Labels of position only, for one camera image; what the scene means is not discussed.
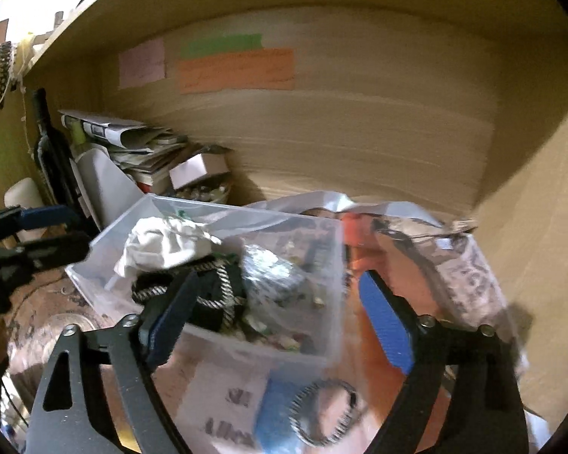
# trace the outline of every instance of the stack of books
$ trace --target stack of books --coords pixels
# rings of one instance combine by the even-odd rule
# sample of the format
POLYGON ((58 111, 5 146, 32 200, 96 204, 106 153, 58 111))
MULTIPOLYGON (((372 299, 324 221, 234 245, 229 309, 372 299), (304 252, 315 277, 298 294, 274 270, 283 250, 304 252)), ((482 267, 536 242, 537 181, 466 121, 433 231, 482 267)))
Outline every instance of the stack of books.
POLYGON ((171 129, 140 121, 105 117, 78 110, 60 110, 62 124, 72 132, 79 151, 106 152, 143 192, 163 194, 171 188, 169 171, 188 160, 199 146, 171 129))

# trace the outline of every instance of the black cable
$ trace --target black cable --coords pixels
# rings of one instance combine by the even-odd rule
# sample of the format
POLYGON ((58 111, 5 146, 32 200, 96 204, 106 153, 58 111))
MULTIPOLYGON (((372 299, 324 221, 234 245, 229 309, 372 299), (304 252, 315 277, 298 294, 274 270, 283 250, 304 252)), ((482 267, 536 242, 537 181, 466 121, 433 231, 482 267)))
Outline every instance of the black cable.
POLYGON ((17 412, 19 418, 23 421, 23 423, 25 423, 25 426, 27 428, 30 427, 30 424, 27 423, 27 421, 25 420, 25 418, 23 417, 23 415, 21 414, 21 412, 18 410, 18 408, 15 406, 14 401, 12 400, 10 394, 8 393, 8 389, 6 388, 6 386, 4 385, 4 380, 0 379, 0 382, 2 383, 2 387, 4 388, 4 392, 6 393, 6 397, 8 398, 8 401, 10 402, 11 406, 15 409, 15 411, 17 412))

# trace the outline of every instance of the sticky note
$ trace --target sticky note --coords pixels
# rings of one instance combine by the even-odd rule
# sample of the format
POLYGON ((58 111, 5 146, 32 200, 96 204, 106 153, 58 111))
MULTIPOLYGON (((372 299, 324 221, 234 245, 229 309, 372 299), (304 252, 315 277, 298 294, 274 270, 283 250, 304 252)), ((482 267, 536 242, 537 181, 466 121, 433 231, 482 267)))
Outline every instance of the sticky note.
POLYGON ((232 34, 230 36, 198 39, 183 47, 181 57, 184 60, 195 60, 219 53, 260 50, 263 48, 261 38, 261 34, 232 34))
POLYGON ((119 89, 139 87, 165 78, 164 56, 164 40, 161 37, 120 53, 119 89))
POLYGON ((182 93, 216 92, 223 89, 294 88, 292 49, 222 53, 179 62, 182 93))

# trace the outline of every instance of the metal bolt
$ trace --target metal bolt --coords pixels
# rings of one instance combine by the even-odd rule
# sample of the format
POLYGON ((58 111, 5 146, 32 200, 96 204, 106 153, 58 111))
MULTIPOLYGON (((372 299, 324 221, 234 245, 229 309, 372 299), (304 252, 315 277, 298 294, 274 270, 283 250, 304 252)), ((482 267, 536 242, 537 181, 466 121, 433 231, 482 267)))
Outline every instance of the metal bolt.
POLYGON ((64 336, 71 336, 76 334, 77 330, 79 330, 80 328, 78 327, 77 324, 68 324, 67 326, 65 326, 63 328, 63 335, 64 336))
POLYGON ((122 326, 133 327, 138 322, 139 322, 139 316, 137 316, 136 314, 129 314, 127 316, 124 316, 124 322, 122 323, 122 326))
POLYGON ((494 327, 490 326, 489 324, 482 324, 478 329, 480 330, 480 333, 482 333, 484 336, 487 336, 488 338, 494 336, 494 327))
POLYGON ((423 314, 422 316, 418 317, 418 323, 423 327, 434 327, 435 318, 433 316, 430 316, 429 314, 423 314))

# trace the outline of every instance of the transparent storage bin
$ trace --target transparent storage bin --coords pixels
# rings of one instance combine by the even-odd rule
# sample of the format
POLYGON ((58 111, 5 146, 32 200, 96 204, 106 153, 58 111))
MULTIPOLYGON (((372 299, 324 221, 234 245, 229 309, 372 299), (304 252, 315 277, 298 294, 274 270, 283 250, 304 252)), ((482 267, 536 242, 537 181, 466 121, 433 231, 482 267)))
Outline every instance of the transparent storage bin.
POLYGON ((285 372, 287 379, 295 374, 319 374, 337 360, 345 302, 345 265, 343 229, 336 219, 145 195, 92 241, 85 261, 66 268, 76 288, 96 312, 114 321, 141 312, 141 306, 131 299, 132 279, 116 275, 114 265, 139 219, 172 215, 177 210, 185 210, 194 221, 207 223, 207 230, 222 240, 220 252, 240 254, 244 243, 258 244, 299 264, 325 290, 313 354, 251 344, 192 324, 183 328, 183 334, 188 335, 182 336, 183 341, 195 348, 222 347, 241 360, 269 360, 274 370, 285 372))

